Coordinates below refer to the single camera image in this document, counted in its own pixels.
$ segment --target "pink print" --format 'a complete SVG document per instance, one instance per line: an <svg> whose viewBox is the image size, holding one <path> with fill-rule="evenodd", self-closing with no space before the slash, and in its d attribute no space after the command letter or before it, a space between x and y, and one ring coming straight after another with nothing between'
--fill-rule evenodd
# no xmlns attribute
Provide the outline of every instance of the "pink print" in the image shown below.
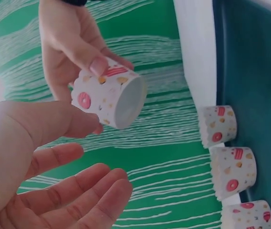
<svg viewBox="0 0 271 229"><path fill-rule="evenodd" d="M127 72L128 72L128 70L125 67L117 67L115 65L112 68L109 67L109 69L106 71L105 75L107 77L111 77L111 76L114 76L114 75L118 75L118 74L121 74L121 73L127 73Z"/></svg>
<svg viewBox="0 0 271 229"><path fill-rule="evenodd" d="M253 203L245 203L245 204L240 204L240 206L243 207L243 208L245 208L245 209L251 209L255 205Z"/></svg>
<svg viewBox="0 0 271 229"><path fill-rule="evenodd" d="M91 98L87 93L82 92L78 95L78 103L82 108L89 109L91 106Z"/></svg>
<svg viewBox="0 0 271 229"><path fill-rule="evenodd" d="M219 142L222 139L222 133L217 132L212 136L212 141L213 142Z"/></svg>
<svg viewBox="0 0 271 229"><path fill-rule="evenodd" d="M218 116L224 116L225 108L223 106L218 107Z"/></svg>
<svg viewBox="0 0 271 229"><path fill-rule="evenodd" d="M263 219L264 219L266 222L269 222L270 219L271 219L271 213L270 213L269 211L264 212L264 214L263 214Z"/></svg>
<svg viewBox="0 0 271 229"><path fill-rule="evenodd" d="M241 160L242 155L243 155L243 149L235 148L235 159L236 160Z"/></svg>
<svg viewBox="0 0 271 229"><path fill-rule="evenodd" d="M237 189L238 185L239 185L238 180L236 179L230 180L226 185L226 190L228 192L232 192Z"/></svg>

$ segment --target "fingernail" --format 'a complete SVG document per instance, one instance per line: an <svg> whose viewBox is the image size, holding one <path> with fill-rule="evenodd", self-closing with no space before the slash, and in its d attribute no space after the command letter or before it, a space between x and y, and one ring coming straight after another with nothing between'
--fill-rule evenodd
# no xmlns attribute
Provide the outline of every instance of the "fingernail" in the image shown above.
<svg viewBox="0 0 271 229"><path fill-rule="evenodd" d="M100 57L96 57L90 65L90 71L96 76L101 76L108 68L108 62Z"/></svg>

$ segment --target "hand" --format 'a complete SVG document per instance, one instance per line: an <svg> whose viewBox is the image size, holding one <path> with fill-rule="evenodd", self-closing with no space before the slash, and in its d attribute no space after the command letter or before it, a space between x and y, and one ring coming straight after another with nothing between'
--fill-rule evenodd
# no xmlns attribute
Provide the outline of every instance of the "hand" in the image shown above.
<svg viewBox="0 0 271 229"><path fill-rule="evenodd" d="M96 164L49 188L16 194L23 180L83 154L78 144L37 147L99 129L96 115L66 102L0 103L0 229L111 228L132 192L121 169Z"/></svg>
<svg viewBox="0 0 271 229"><path fill-rule="evenodd" d="M42 0L39 19L44 74L55 99L71 102L68 85L80 69L101 76L108 68L105 56L133 69L131 62L110 51L86 7Z"/></svg>

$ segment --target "white paper cup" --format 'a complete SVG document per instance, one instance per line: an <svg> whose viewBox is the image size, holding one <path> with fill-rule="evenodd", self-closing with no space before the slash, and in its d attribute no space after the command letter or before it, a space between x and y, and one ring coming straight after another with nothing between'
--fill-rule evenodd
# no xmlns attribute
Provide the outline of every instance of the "white paper cup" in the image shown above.
<svg viewBox="0 0 271 229"><path fill-rule="evenodd" d="M98 115L100 122L117 129L129 127L140 114L147 86L134 71L108 58L109 69L96 77L82 70L74 83L72 104Z"/></svg>
<svg viewBox="0 0 271 229"><path fill-rule="evenodd" d="M210 152L212 182L219 201L255 184L257 168L250 148L214 147Z"/></svg>
<svg viewBox="0 0 271 229"><path fill-rule="evenodd" d="M210 106L198 110L200 134L204 148L233 140L237 121L230 106Z"/></svg>
<svg viewBox="0 0 271 229"><path fill-rule="evenodd" d="M221 229L271 229L271 208L264 200L222 209Z"/></svg>

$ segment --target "dark green surface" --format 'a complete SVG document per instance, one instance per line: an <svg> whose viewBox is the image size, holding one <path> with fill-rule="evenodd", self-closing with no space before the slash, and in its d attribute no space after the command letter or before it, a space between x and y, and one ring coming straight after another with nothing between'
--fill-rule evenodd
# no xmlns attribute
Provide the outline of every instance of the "dark green surface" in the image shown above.
<svg viewBox="0 0 271 229"><path fill-rule="evenodd" d="M214 0L217 40L217 104L233 107L238 136L228 145L248 146L258 178L243 202L271 206L271 12L248 0Z"/></svg>

